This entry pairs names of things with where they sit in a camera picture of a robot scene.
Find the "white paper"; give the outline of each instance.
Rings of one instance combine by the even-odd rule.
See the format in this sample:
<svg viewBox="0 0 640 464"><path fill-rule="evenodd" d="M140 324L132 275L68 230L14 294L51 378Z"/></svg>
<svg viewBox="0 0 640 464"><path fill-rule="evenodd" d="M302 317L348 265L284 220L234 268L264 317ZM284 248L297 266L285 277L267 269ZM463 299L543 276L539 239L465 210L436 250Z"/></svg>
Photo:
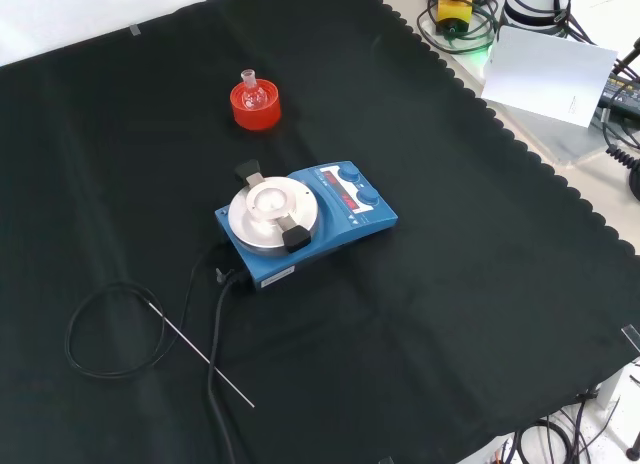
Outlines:
<svg viewBox="0 0 640 464"><path fill-rule="evenodd" d="M589 127L617 52L503 26L482 98Z"/></svg>
<svg viewBox="0 0 640 464"><path fill-rule="evenodd" d="M204 0L0 0L0 66Z"/></svg>

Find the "table surface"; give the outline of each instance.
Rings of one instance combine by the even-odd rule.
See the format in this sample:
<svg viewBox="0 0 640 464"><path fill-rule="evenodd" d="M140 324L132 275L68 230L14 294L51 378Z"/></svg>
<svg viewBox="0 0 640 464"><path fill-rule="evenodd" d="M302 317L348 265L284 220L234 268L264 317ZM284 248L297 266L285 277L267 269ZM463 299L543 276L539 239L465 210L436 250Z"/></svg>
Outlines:
<svg viewBox="0 0 640 464"><path fill-rule="evenodd" d="M399 12L404 19L406 19L408 25L410 25L415 32L418 32L416 27L416 16L422 12L425 8L425 0L383 0L386 4L389 4L395 11ZM598 0L606 1L607 12L611 12L613 3L615 0ZM581 16L589 18L591 23L600 22L600 18L603 16L593 8L593 3L582 4L581 0L574 0L574 7L578 8L578 13ZM623 37L624 33L616 33L615 40L611 41L611 37L606 33L605 27L588 26L585 27L590 31L592 39L596 42L603 42L605 40L607 45L611 45L611 48L625 47L628 44L627 41L631 39L627 36L627 39ZM593 34L592 29L598 29L598 38ZM634 29L633 26L626 26L625 29ZM456 77L462 79L466 87L473 89L474 92L480 94L482 92L482 84L478 82L476 76L473 76L462 66L462 64L453 58L451 55L443 53L434 49L439 56L447 62L447 65L455 71ZM534 135L528 132L526 126L518 121L518 118L514 116L512 109L508 106L500 104L489 104L492 107L500 119L505 123L505 126L511 129L518 139L525 142L529 148L538 153L544 162L553 165L555 171L564 176L569 185L576 188L582 194L582 197L589 200L594 207L595 212L599 212L604 216L607 224L614 227L620 234L620 238L631 243L636 254L640 253L640 203L634 198L627 186L628 171L621 165L607 156L604 152L593 156L585 162L581 162L577 166L567 168L566 166L554 165L554 162L547 158L547 154L544 152L544 143L536 139ZM582 130L575 129L575 126L564 126L564 129L574 128L574 132L582 135ZM627 152L633 154L633 151L626 149ZM460 464L480 464L484 463L493 455L493 451L498 448L505 437L499 436L489 442L484 448L478 450L471 456L468 456Z"/></svg>
<svg viewBox="0 0 640 464"><path fill-rule="evenodd" d="M218 363L256 409L217 389L249 460L449 464L633 354L628 248L376 0L212 0L140 29L0 70L3 461L219 456L190 348L116 384L74 373L62 341L113 279L176 315L249 158L269 175L352 160L400 216L282 286L230 295ZM249 66L279 86L269 133L231 118ZM209 271L187 327L201 348ZM148 309L112 304L79 358L122 365L153 342Z"/></svg>
<svg viewBox="0 0 640 464"><path fill-rule="evenodd" d="M425 9L425 0L383 1L399 12L406 19L407 24L418 32L415 21L418 14ZM598 37L599 42L605 38L602 35ZM477 95L482 93L481 85L454 58L442 52L438 54L455 71L456 77L464 81L466 87L472 89ZM601 214L606 219L607 225L619 233L621 239L632 244L637 254L640 253L640 203L631 194L627 185L627 169L604 152L574 167L554 165L540 149L544 143L537 141L512 115L510 109L500 104L489 104L489 107L496 111L498 118L519 140L525 142L531 150L540 155L544 162L552 165L559 175L566 178L569 185L577 189L582 197L593 205L594 212ZM628 148L625 150L633 154L633 151Z"/></svg>

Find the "blue knob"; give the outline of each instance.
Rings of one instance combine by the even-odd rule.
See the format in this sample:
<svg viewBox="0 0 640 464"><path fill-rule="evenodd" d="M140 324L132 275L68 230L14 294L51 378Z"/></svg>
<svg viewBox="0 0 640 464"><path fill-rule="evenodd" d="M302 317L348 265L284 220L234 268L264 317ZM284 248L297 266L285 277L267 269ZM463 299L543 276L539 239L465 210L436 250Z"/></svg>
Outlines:
<svg viewBox="0 0 640 464"><path fill-rule="evenodd" d="M358 191L356 197L363 204L375 206L380 201L380 194L373 187L365 187Z"/></svg>
<svg viewBox="0 0 640 464"><path fill-rule="evenodd" d="M346 162L340 166L338 175L345 181L356 182L360 177L360 171L353 164Z"/></svg>

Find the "yellow device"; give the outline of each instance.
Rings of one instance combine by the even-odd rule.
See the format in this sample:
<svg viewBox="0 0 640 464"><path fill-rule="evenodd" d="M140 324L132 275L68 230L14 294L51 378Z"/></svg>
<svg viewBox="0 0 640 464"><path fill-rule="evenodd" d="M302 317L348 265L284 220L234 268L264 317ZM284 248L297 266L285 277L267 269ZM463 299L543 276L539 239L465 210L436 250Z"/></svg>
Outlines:
<svg viewBox="0 0 640 464"><path fill-rule="evenodd" d="M471 23L472 8L466 2L452 0L438 0L436 13L436 30L467 32Z"/></svg>

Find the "orange flask stand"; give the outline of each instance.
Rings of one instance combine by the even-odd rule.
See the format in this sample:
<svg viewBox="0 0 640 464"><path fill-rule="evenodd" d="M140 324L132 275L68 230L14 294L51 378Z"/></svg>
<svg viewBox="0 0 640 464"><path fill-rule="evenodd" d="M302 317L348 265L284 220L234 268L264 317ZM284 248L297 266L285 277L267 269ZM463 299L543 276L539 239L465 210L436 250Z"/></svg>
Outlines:
<svg viewBox="0 0 640 464"><path fill-rule="evenodd" d="M264 131L275 126L280 120L280 97L274 83L265 79L256 79L256 82L267 95L266 104L258 109L249 109L242 97L247 87L241 82L231 91L231 107L233 118L241 127L250 131Z"/></svg>

